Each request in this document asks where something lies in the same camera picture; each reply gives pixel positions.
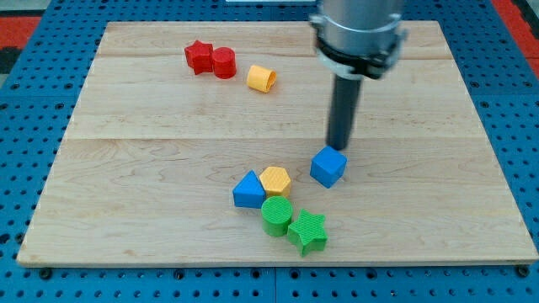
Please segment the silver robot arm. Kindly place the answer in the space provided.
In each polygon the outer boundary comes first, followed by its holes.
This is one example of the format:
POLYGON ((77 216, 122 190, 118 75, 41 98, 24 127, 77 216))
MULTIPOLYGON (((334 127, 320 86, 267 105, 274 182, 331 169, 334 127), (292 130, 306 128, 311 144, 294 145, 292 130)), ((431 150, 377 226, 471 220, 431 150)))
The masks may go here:
POLYGON ((318 59, 335 75, 379 79, 398 61, 408 32, 403 0, 322 0, 309 17, 318 59))

